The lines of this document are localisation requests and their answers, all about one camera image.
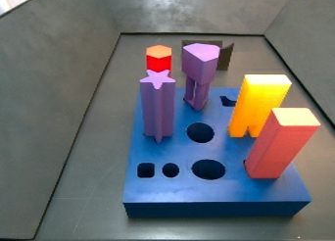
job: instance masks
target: blue base block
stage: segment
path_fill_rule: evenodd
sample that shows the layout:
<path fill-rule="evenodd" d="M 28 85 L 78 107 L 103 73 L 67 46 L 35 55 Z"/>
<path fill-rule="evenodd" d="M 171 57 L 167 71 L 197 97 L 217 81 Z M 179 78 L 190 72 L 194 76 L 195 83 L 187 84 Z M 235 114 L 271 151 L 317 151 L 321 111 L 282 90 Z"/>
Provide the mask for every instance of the blue base block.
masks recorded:
<path fill-rule="evenodd" d="M 227 127 L 235 107 L 223 106 L 221 97 L 237 100 L 239 89 L 211 88 L 202 112 L 195 112 L 183 102 L 183 92 L 183 88 L 177 89 L 174 137 L 165 138 L 161 144 L 154 137 L 143 135 L 138 99 L 123 195 L 129 216 L 297 214 L 311 198 L 294 165 L 278 179 L 249 178 L 243 161 L 255 138 L 229 136 Z M 211 128 L 202 123 L 194 124 L 197 122 L 214 129 L 214 138 L 206 143 L 202 142 L 210 140 Z"/>

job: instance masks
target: black hole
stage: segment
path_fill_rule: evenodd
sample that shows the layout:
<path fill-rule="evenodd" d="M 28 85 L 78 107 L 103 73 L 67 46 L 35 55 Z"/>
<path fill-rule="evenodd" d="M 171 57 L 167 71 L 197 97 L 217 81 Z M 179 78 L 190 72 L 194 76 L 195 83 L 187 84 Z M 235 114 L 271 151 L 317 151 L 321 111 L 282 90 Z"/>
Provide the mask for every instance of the black hole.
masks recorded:
<path fill-rule="evenodd" d="M 215 131 L 209 124 L 197 122 L 187 127 L 187 135 L 195 142 L 207 143 L 214 139 Z"/>
<path fill-rule="evenodd" d="M 155 176 L 155 165 L 153 163 L 142 163 L 138 166 L 138 176 L 151 178 Z"/>
<path fill-rule="evenodd" d="M 207 180 L 215 180 L 225 176 L 226 167 L 215 160 L 201 160 L 193 165 L 194 174 Z"/>
<path fill-rule="evenodd" d="M 178 174 L 179 174 L 179 167 L 178 167 L 178 165 L 174 164 L 174 163 L 166 164 L 165 167 L 163 167 L 163 174 L 167 177 L 177 177 Z"/>
<path fill-rule="evenodd" d="M 226 107 L 234 107 L 235 106 L 235 100 L 231 100 L 227 96 L 221 96 L 223 106 Z"/>

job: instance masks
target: round hole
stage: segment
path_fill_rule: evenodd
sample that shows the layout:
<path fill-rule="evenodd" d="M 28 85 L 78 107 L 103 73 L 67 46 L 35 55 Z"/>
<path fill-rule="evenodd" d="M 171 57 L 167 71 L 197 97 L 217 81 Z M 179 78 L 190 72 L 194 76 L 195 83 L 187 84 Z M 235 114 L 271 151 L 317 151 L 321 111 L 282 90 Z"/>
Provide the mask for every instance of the round hole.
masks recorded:
<path fill-rule="evenodd" d="M 193 165 L 194 174 L 207 180 L 215 180 L 225 176 L 226 167 L 215 160 L 201 160 Z"/>
<path fill-rule="evenodd" d="M 209 124 L 197 122 L 187 127 L 187 135 L 195 142 L 207 143 L 214 139 L 215 131 Z"/>
<path fill-rule="evenodd" d="M 178 167 L 178 165 L 174 164 L 174 163 L 166 164 L 165 167 L 163 167 L 163 174 L 167 177 L 177 177 L 178 174 L 179 174 L 179 167 Z"/>

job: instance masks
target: square hole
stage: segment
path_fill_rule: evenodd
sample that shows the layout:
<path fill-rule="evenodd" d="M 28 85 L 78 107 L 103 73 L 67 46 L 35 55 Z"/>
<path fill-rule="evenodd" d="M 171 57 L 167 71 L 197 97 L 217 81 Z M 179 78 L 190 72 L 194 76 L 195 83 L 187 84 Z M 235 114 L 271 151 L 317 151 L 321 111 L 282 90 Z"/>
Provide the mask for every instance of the square hole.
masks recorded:
<path fill-rule="evenodd" d="M 153 163 L 142 163 L 138 166 L 138 176 L 141 178 L 151 178 L 155 176 L 155 165 Z"/>

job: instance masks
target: purple block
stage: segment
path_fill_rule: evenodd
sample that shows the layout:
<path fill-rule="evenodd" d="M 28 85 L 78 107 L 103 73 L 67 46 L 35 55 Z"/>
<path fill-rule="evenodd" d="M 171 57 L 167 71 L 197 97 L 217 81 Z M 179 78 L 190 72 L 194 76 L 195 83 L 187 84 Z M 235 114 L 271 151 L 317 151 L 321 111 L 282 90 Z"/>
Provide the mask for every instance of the purple block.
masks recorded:
<path fill-rule="evenodd" d="M 197 83 L 209 84 L 215 79 L 221 48 L 195 43 L 183 47 L 182 69 Z"/>
<path fill-rule="evenodd" d="M 195 43 L 183 47 L 182 69 L 186 77 L 185 101 L 201 111 L 209 100 L 211 81 L 215 79 L 221 47 Z"/>
<path fill-rule="evenodd" d="M 158 143 L 174 133 L 175 80 L 169 73 L 147 71 L 149 77 L 141 80 L 145 135 Z"/>

